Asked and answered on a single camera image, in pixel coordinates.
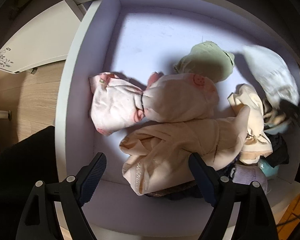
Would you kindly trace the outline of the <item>black knit cloth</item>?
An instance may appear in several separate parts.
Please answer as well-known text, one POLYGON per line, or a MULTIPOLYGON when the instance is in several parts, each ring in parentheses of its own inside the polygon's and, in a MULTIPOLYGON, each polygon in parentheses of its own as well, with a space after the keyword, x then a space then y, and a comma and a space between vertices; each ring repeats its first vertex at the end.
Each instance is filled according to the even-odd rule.
POLYGON ((267 134, 268 139, 271 142, 273 152, 266 157, 267 163, 275 168, 278 165, 289 164, 288 148, 285 140, 281 134, 271 135, 267 134))

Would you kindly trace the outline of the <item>pink patterned cloth bundle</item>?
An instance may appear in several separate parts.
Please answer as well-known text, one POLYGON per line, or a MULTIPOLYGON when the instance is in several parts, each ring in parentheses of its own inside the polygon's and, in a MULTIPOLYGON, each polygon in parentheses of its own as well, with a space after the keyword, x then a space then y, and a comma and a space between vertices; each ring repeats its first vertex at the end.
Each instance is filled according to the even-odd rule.
POLYGON ((93 93, 90 116, 96 130, 106 136, 144 118, 159 123, 210 118, 219 102, 213 81, 199 74, 154 72, 145 89, 109 72, 89 81, 93 93))

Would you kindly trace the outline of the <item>green rolled sock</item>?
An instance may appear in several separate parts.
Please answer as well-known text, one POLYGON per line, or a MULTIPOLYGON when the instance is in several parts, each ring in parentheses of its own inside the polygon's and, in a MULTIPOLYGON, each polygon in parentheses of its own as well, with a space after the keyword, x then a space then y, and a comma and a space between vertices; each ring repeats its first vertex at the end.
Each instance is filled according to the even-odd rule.
POLYGON ((212 41, 205 41, 193 46, 189 54, 182 57, 173 68, 178 74, 199 74, 218 83, 232 74, 234 64, 233 53, 222 50, 212 41))

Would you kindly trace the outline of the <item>lavender sock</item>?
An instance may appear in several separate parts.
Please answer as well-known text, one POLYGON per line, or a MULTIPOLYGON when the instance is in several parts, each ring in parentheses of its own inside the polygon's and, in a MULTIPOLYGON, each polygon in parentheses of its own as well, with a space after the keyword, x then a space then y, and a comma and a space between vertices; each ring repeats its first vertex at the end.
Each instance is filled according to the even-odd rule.
POLYGON ((265 194, 268 192, 268 181, 258 166, 245 166, 235 164, 230 172, 230 178, 234 183, 250 185, 253 181, 258 182, 265 194))

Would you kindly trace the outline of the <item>peach cloth garment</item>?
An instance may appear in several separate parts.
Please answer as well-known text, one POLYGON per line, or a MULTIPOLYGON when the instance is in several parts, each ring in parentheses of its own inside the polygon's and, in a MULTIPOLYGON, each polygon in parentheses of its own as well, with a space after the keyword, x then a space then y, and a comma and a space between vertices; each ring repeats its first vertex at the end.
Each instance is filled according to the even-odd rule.
POLYGON ((218 171, 239 155, 247 136, 249 114, 249 106, 243 106, 235 117, 142 127, 119 144, 129 156, 122 175, 142 196, 192 181, 188 165, 192 153, 198 153, 206 165, 218 171))

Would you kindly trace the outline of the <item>white cabinet panel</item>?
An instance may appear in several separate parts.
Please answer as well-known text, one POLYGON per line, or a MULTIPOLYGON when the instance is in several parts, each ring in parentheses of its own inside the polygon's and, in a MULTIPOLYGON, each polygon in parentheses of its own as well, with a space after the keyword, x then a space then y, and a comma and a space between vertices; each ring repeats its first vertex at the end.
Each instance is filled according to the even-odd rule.
POLYGON ((83 14, 72 0, 44 10, 0 49, 0 70, 18 74, 67 58, 83 14))

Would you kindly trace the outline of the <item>cream tied cloth bundle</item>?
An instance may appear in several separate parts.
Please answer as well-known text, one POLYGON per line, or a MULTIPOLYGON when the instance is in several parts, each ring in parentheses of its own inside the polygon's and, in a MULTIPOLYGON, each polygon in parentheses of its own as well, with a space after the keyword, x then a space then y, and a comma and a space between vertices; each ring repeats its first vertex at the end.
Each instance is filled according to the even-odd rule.
POLYGON ((235 114, 244 106, 249 106, 247 136, 239 160, 245 165, 257 163, 261 156, 267 157, 272 152, 272 145, 264 133, 263 103, 253 86, 243 84, 238 93, 232 93, 228 102, 235 114))

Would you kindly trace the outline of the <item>dark navy patterned cloth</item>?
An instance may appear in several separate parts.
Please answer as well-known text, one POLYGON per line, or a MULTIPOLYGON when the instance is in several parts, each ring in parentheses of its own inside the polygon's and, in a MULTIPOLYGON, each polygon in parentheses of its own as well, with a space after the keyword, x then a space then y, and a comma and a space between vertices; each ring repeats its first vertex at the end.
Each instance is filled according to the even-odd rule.
MULTIPOLYGON (((239 159, 239 155, 226 167, 216 171, 219 177, 230 176, 231 169, 234 167, 235 163, 237 163, 239 159)), ((201 191, 195 180, 170 187, 161 191, 152 192, 145 194, 147 197, 151 198, 162 198, 168 200, 181 200, 185 198, 203 198, 201 191)))

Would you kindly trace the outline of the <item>light blue soft item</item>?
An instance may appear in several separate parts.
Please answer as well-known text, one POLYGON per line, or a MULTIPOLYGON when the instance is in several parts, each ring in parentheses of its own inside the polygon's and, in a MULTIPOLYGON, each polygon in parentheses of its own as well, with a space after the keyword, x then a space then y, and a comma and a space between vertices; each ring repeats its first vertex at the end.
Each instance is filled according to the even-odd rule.
POLYGON ((258 164, 258 167, 264 173, 264 175, 267 177, 267 179, 272 179, 277 176, 280 165, 276 166, 275 168, 271 167, 267 163, 266 157, 263 157, 263 156, 259 159, 257 164, 258 164))

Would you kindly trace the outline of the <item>white grey cloth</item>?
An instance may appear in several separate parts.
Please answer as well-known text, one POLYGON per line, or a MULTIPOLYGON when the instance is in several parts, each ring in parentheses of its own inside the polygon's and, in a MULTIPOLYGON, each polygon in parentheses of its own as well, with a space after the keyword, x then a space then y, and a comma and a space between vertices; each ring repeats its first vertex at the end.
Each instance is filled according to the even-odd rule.
POLYGON ((272 107, 279 108, 281 100, 294 105, 299 103, 296 81, 279 54, 263 46, 251 45, 243 47, 243 56, 272 107))

